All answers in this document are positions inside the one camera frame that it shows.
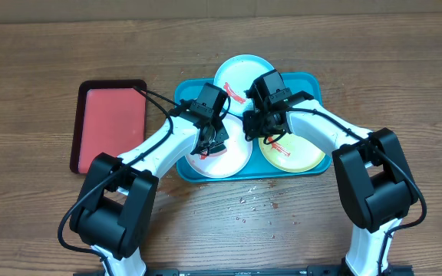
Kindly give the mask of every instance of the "wooden table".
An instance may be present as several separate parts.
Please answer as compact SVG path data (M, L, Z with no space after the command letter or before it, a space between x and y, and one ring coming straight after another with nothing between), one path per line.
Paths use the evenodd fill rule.
M390 259L442 274L442 14L424 14L0 25L0 275L100 267L56 239L84 179L68 168L81 82L139 77L172 97L180 82L212 77L241 53L281 72L311 72L327 109L396 132L429 211L423 225L396 235ZM163 120L148 105L147 135ZM200 186L172 168L159 190L141 249L154 268L337 264L351 240L333 167ZM68 228L64 236L82 245Z

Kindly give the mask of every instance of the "plastic tray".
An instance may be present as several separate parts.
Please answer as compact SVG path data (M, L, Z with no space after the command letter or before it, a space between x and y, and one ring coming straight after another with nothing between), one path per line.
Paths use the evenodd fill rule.
M282 79L284 84L291 88L291 91L299 92L304 90L315 97L316 100L323 105L322 95L320 94L320 86L318 81L311 74L304 72L295 73L282 73ZM212 84L214 79L203 78L194 80L185 80L181 83L175 90L175 101L180 102L180 99L190 100L197 98L199 93L204 86L204 84ZM233 180L245 180L245 179L263 179L263 178L275 178L275 177L285 177L285 176L313 176L323 173L327 170L332 162L332 158L326 156L315 168L310 169L306 172L285 172L274 167L269 163L266 158L262 155L259 148L259 141L257 139L253 140L253 151L252 156L250 156L249 162L246 166L239 171L234 176L222 178L222 179L211 179L205 177L195 170L187 162L186 158L183 157L176 163L176 170L180 176L189 182L213 182L213 181L233 181Z

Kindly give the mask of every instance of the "plate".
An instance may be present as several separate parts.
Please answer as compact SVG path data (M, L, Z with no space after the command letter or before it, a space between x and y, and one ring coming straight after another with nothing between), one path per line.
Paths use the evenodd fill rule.
M224 142L226 150L209 156L186 156L192 169L209 178L225 178L236 174L243 169L252 155L253 143L245 141L242 121L227 114L223 124L229 135L229 139Z
M229 112L241 117L245 110L252 110L253 103L246 98L245 91L253 81L274 67L265 59L251 54L231 57L219 67L214 77L214 85L224 89L231 97Z

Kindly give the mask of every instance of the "black cable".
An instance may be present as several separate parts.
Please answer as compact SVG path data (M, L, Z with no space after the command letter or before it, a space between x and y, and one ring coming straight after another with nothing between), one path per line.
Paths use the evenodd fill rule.
M149 94L151 94L151 95L154 95L154 96L156 96L156 97L159 97L161 100L165 100L165 101L169 102L170 104L172 104L172 105L174 105L174 106L176 106L176 107L179 107L179 106L180 106L178 103L175 103L174 101L170 100L169 98L167 98L167 97L165 97L165 96L162 96L162 95L160 95L160 94L158 94L158 93L156 93L156 92L150 91L150 90L148 90L148 89L140 89L140 88L137 87L137 86L134 86L133 89L135 89L135 91L139 91L139 90L146 91L147 93L149 93Z
M227 115L227 113L228 113L228 111L229 111L229 108L231 107L231 97L230 96L228 96L228 108L226 108L226 110L225 110L225 112L224 112L224 114L223 115L221 115L221 120L223 120L224 119L224 117L226 117L226 115Z
M270 144L273 144L273 143L275 143L275 142L277 142L277 141L279 141L281 138L283 138L284 137L284 135L286 135L287 134L287 132L283 132L282 134L279 134L279 136L277 137L277 138L275 138L274 140L272 140L272 141L270 141L270 142L268 142L267 143L267 139L269 138L269 136L266 136L266 138L264 138L264 145L270 145Z
M108 272L108 274L110 276L114 276L114 273L111 270L111 266L110 266L110 263L108 262L107 257L103 253L101 253L99 251L95 251L95 250L89 249L89 248L79 248L77 246L69 245L64 240L62 232L64 231L64 226L66 225L66 221L71 217L72 212L74 210L76 210L78 207L80 207L83 204L83 202L92 193L94 193L95 191L97 191L99 189L102 189L108 183L110 183L112 180L114 180L117 176L119 176L123 171L129 169L133 164L135 164L138 161L144 159L144 157L146 157L148 154L153 152L162 143L164 143L168 139L168 137L173 133L173 121L172 121L172 118L170 117L170 115L168 114L168 112L162 106L160 106L155 100L153 100L150 97L148 97L143 91L137 89L136 87L133 87L133 89L135 89L139 94L141 94L143 97L145 97L148 101L150 101L152 104L154 104L156 107L158 107L158 109L160 109L161 112L163 112L165 114L165 116L168 119L168 122L170 123L170 128L168 129L167 134L161 140L156 142L151 148L147 149L146 151L141 153L138 157L134 158L132 161L130 161L127 164L125 164L122 167L120 167L117 171L111 173L104 180L102 180L98 185L96 185L92 190L90 190L90 192L88 192L80 200L78 200L76 203L74 203L72 205L72 207L70 207L69 210L66 212L66 214L62 218L61 223L59 224L59 227L58 227L58 240L59 240L59 243L62 245L62 247L66 248L66 249L69 249L69 250L72 250L72 251L93 254L93 255L96 255L96 256L100 257L101 261L104 262L105 268L107 269L107 272Z
M310 110L310 109L304 109L304 108L289 108L286 111L306 112L306 113L312 113L312 114L324 117L326 120L328 120L331 123L333 123L334 125L336 125L338 128L343 130L349 136L352 136L355 139L363 142L366 146L368 146L371 150L373 150L382 160L384 160L389 165L393 166L404 177L405 182L407 182L408 185L412 186L412 189L414 189L414 191L417 193L417 197L419 198L419 201L421 202L421 208L422 208L421 216L413 222L410 222L410 223L407 223L404 225L395 226L392 229L389 229L388 231L386 231L384 234L383 243L381 244L380 255L378 257L378 276L381 276L381 269L382 269L381 267L383 266L384 251L387 247L388 239L391 238L391 234L397 230L411 228L416 225L419 225L421 222L423 222L426 219L427 205L426 205L426 200L425 200L424 196L422 195L422 192L419 190L419 188L414 183L414 181L412 181L412 179L409 177L409 175L407 173L405 173L404 170L402 168L400 168L395 162L393 162L386 154L384 154L382 151L380 151L376 146L373 146L373 144L371 144L371 142L362 138L358 134L352 132L350 129L343 126L341 123L339 123L336 119L330 117L328 114L322 113L317 110Z

